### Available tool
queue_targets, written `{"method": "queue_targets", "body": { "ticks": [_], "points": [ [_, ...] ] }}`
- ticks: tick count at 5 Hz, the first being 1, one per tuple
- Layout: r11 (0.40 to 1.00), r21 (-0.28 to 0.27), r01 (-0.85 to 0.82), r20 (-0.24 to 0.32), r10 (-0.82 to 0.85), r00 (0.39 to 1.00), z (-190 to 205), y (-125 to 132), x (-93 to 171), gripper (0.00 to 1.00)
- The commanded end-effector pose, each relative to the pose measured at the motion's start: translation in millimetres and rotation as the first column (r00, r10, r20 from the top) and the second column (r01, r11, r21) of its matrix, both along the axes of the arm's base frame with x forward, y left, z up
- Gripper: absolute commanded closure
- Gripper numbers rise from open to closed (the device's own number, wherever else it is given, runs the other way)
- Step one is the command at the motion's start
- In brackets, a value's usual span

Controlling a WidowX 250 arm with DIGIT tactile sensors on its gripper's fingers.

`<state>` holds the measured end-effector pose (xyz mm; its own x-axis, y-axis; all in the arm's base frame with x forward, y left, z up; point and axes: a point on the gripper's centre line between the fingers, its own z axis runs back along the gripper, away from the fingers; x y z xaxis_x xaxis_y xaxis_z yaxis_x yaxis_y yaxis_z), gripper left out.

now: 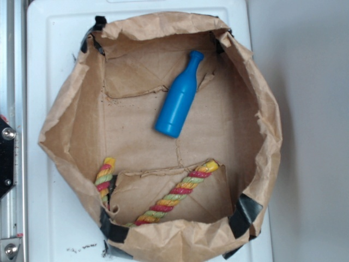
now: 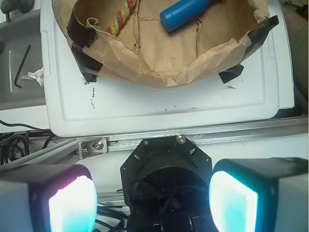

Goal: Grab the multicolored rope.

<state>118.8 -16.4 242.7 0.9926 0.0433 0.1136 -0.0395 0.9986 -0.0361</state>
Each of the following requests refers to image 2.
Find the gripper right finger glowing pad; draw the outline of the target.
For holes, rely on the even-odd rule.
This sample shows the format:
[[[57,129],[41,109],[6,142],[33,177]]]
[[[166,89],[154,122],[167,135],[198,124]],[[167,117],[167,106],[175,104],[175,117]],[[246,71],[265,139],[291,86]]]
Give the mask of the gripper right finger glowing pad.
[[[222,159],[213,169],[209,202],[220,232],[307,232],[309,161]]]

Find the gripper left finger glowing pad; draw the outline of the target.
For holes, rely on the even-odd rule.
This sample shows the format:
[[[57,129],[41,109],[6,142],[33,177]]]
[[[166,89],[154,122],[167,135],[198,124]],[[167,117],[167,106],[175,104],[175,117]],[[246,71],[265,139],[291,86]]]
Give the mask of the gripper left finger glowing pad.
[[[91,232],[98,195],[90,171],[74,164],[0,168],[2,232]]]

